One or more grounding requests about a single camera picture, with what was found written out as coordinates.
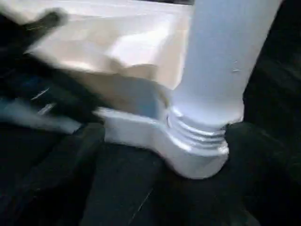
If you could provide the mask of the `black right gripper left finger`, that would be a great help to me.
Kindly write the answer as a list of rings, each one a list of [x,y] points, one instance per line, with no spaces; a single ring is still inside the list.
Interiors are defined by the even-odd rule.
[[[8,129],[0,138],[0,224],[12,226],[41,192],[65,183],[104,140],[104,126],[89,123],[71,135]]]

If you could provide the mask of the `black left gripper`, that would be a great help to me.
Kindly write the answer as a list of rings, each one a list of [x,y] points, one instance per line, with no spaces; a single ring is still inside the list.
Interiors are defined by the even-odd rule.
[[[105,102],[66,71],[29,52],[32,45],[62,25],[65,14],[49,11],[21,24],[7,11],[0,12],[0,92],[20,97],[38,110],[66,116],[80,123],[100,123],[94,111]]]

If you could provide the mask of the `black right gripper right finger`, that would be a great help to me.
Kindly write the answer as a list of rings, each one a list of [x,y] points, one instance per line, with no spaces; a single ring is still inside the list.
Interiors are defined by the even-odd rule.
[[[262,226],[301,224],[301,156],[250,123],[227,127],[235,181]]]

